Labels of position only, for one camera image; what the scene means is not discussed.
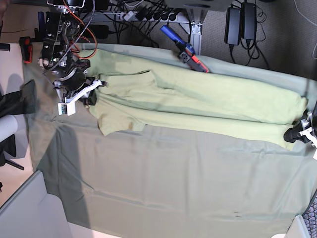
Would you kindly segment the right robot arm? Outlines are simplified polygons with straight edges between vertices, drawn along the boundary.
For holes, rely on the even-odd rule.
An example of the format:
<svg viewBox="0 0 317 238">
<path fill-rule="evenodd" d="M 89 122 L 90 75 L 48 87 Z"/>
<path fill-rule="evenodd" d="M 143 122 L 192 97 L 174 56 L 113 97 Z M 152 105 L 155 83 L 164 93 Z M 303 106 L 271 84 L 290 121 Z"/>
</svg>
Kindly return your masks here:
<svg viewBox="0 0 317 238">
<path fill-rule="evenodd" d="M 53 88 L 61 103 L 79 100 L 86 106 L 93 106 L 97 101 L 95 89 L 105 86 L 104 82 L 87 76 L 90 58 L 97 51 L 80 56 L 76 44 L 86 34 L 97 41 L 89 24 L 99 4 L 96 0 L 49 0 L 47 4 L 52 10 L 47 12 L 46 33 L 39 58 L 43 74 L 55 76 Z"/>
</svg>

